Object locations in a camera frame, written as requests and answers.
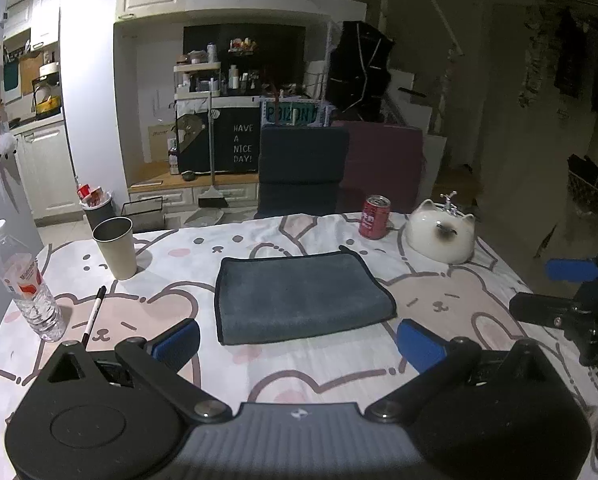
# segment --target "wooden board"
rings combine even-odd
[[[28,95],[32,93],[32,79],[39,77],[39,68],[44,63],[43,56],[28,57],[19,63],[21,93]]]

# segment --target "black marker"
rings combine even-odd
[[[83,338],[81,339],[81,344],[83,348],[86,347],[88,344],[88,340],[90,339],[90,332],[92,331],[92,327],[95,324],[96,314],[98,314],[99,307],[101,306],[101,302],[103,301],[103,297],[106,295],[106,285],[103,285],[96,294],[95,304],[92,307],[92,311],[90,312],[90,318],[88,319],[88,324],[86,325],[86,331],[83,333]]]

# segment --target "sign board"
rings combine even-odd
[[[251,173],[259,166],[259,108],[215,108],[215,166],[218,173]],[[207,112],[200,113],[207,124]],[[207,128],[179,150],[179,171],[209,173]]]
[[[326,104],[325,113],[319,113],[321,101],[315,99],[281,98],[277,103],[277,121],[275,121],[275,99],[262,98],[261,124],[288,125],[293,122],[296,114],[295,126],[323,126],[330,124],[330,113],[334,110],[332,105]]]

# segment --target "shelf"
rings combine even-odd
[[[221,62],[192,63],[187,65],[175,65],[174,67],[174,72],[201,72],[202,70],[221,70]]]
[[[197,175],[197,178],[186,182],[181,175],[171,175],[167,162],[148,162],[137,171],[137,182],[128,186],[130,193],[144,193],[179,189],[188,187],[210,186],[210,175]],[[256,184],[259,182],[258,173],[217,173],[217,186],[226,184]]]
[[[213,97],[218,97],[220,91],[213,90]],[[177,92],[175,101],[185,101],[186,99],[208,99],[208,92]]]

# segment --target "folded cloth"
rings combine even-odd
[[[345,246],[334,253],[224,258],[215,287],[221,344],[271,343],[360,328],[396,316],[390,292]]]

